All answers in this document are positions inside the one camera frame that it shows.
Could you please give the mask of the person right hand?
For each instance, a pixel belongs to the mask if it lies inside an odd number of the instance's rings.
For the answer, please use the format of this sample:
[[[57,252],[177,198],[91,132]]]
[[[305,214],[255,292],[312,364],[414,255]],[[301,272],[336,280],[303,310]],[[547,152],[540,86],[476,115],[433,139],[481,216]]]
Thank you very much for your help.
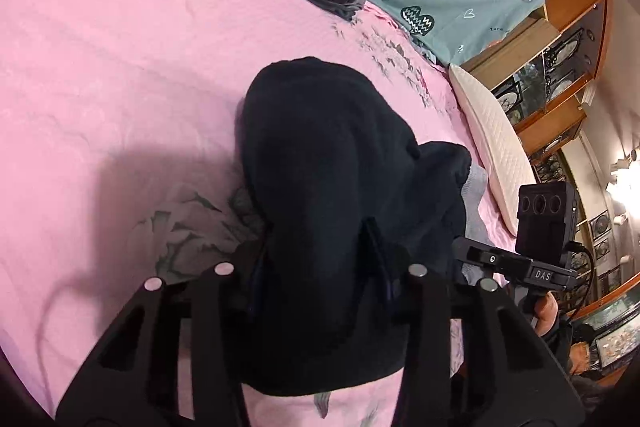
[[[540,297],[534,306],[536,317],[535,332],[540,336],[547,335],[551,331],[558,318],[559,306],[554,296],[548,291]]]

